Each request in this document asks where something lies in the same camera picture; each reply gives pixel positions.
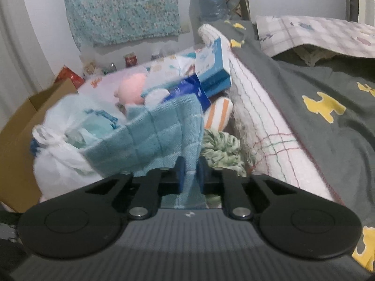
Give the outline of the blue checked microfiber cloth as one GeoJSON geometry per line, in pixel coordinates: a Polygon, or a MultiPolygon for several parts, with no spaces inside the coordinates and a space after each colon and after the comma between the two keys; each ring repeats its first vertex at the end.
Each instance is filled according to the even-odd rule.
{"type": "Polygon", "coordinates": [[[153,108],[131,105],[127,123],[82,154],[103,177],[132,172],[143,176],[151,169],[173,167],[186,161],[186,176],[179,195],[162,198],[164,208],[204,209],[205,197],[195,179],[204,135],[202,106],[194,94],[169,100],[153,108]]]}

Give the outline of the green white scrunchie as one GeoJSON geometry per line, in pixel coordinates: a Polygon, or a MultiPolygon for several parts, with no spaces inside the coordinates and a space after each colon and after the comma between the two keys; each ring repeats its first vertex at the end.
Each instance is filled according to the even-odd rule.
{"type": "Polygon", "coordinates": [[[246,176],[239,139],[227,132],[205,129],[200,156],[212,168],[226,168],[246,176]]]}

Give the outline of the white striped blanket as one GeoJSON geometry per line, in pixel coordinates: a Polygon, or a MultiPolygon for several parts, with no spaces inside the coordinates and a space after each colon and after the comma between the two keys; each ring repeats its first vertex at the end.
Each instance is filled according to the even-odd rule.
{"type": "Polygon", "coordinates": [[[241,141],[242,153],[253,174],[264,173],[323,198],[341,203],[275,107],[257,77],[235,56],[229,39],[205,23],[198,29],[205,44],[220,38],[229,59],[234,104],[230,125],[241,141]]]}

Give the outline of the orange striped plush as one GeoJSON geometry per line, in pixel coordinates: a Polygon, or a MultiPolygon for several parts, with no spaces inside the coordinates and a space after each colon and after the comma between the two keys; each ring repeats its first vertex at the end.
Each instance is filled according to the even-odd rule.
{"type": "Polygon", "coordinates": [[[233,102],[228,97],[219,97],[204,112],[205,129],[224,131],[233,112],[233,102]]]}

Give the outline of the pink plush ball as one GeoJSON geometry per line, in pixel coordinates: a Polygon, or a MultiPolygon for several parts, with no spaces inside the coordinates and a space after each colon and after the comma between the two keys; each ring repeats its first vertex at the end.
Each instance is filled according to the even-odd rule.
{"type": "Polygon", "coordinates": [[[147,76],[143,73],[135,73],[128,78],[122,80],[114,97],[118,99],[122,105],[142,105],[142,90],[146,82],[147,76]]]}

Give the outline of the dark blue wipes pack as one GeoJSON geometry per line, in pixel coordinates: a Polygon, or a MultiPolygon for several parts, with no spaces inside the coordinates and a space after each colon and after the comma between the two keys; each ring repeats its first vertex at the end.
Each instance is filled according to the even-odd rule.
{"type": "Polygon", "coordinates": [[[179,82],[179,84],[170,91],[170,94],[163,99],[163,103],[191,94],[194,94],[197,97],[202,106],[203,112],[209,109],[211,102],[204,92],[200,80],[196,74],[193,74],[188,78],[184,78],[181,82],[179,82]]]}

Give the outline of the white blue tissue pack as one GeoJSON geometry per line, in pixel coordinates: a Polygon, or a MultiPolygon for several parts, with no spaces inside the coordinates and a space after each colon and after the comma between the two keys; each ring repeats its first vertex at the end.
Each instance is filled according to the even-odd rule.
{"type": "Polygon", "coordinates": [[[145,68],[147,77],[141,97],[145,98],[154,89],[169,89],[181,79],[195,71],[196,51],[193,47],[171,56],[149,62],[145,68]]]}

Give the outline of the red can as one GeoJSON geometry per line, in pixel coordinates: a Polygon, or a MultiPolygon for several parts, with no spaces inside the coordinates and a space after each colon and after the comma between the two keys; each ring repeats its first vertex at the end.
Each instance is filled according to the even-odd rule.
{"type": "Polygon", "coordinates": [[[124,56],[126,68],[134,67],[138,64],[135,53],[128,53],[124,56]]]}

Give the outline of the red snack package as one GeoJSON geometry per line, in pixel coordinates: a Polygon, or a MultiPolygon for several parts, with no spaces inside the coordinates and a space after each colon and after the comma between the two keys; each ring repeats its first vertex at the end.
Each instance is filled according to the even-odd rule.
{"type": "Polygon", "coordinates": [[[73,72],[69,67],[64,65],[61,68],[60,72],[57,74],[54,83],[58,83],[65,80],[70,80],[76,89],[78,89],[85,83],[85,80],[82,77],[80,77],[75,72],[73,72]]]}

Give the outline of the blue white box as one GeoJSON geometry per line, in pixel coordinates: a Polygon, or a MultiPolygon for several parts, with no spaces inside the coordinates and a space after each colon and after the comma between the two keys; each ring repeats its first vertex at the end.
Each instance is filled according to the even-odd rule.
{"type": "Polygon", "coordinates": [[[221,38],[196,51],[195,73],[209,98],[231,87],[228,51],[221,38]]]}

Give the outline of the brown cardboard box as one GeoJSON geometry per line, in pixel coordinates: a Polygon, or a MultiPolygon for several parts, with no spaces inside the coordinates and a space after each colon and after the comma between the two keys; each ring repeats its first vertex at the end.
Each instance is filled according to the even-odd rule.
{"type": "Polygon", "coordinates": [[[33,173],[32,128],[65,95],[76,93],[70,80],[54,84],[25,100],[1,131],[1,202],[16,212],[37,204],[41,192],[33,173]]]}

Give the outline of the grey bedsheet yellow dogs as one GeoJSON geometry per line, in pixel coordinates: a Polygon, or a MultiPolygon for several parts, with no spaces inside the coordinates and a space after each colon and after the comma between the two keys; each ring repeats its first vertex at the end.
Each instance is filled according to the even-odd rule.
{"type": "Polygon", "coordinates": [[[295,53],[271,58],[249,21],[210,23],[255,75],[323,180],[360,219],[352,256],[374,270],[374,62],[306,66],[295,53]]]}

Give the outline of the white checked pillow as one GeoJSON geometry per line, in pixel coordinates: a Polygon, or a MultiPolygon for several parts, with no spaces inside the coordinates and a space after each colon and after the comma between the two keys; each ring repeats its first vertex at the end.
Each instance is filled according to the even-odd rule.
{"type": "Polygon", "coordinates": [[[340,55],[374,58],[374,27],[334,18],[307,16],[258,16],[261,49],[276,56],[303,45],[340,55]]]}

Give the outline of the blue water jug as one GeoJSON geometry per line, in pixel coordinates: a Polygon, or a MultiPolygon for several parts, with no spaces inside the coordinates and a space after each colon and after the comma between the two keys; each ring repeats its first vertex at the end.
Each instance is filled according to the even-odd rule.
{"type": "Polygon", "coordinates": [[[215,22],[228,16],[226,0],[198,0],[200,20],[215,22]]]}

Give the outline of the teal patterned wall cloth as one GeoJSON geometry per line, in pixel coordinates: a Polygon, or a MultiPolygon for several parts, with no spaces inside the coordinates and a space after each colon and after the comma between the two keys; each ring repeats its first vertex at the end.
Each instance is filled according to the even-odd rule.
{"type": "Polygon", "coordinates": [[[180,33],[178,0],[64,0],[72,38],[111,46],[180,33]]]}

